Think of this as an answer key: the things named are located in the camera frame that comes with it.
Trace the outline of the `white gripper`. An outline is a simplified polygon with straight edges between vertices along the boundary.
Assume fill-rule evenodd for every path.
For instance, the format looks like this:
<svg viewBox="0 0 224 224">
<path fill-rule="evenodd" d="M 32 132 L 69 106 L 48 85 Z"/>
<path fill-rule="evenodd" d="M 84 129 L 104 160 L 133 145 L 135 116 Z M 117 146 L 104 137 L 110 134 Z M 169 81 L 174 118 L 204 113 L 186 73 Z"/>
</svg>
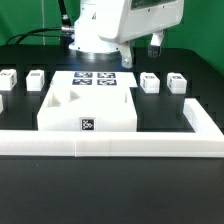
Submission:
<svg viewBox="0 0 224 224">
<path fill-rule="evenodd" d="M 130 69 L 133 67 L 130 40 L 155 32 L 148 56 L 158 57 L 163 30 L 179 24 L 183 10 L 184 0 L 98 0 L 98 35 L 104 41 L 122 43 L 118 46 L 121 64 Z"/>
</svg>

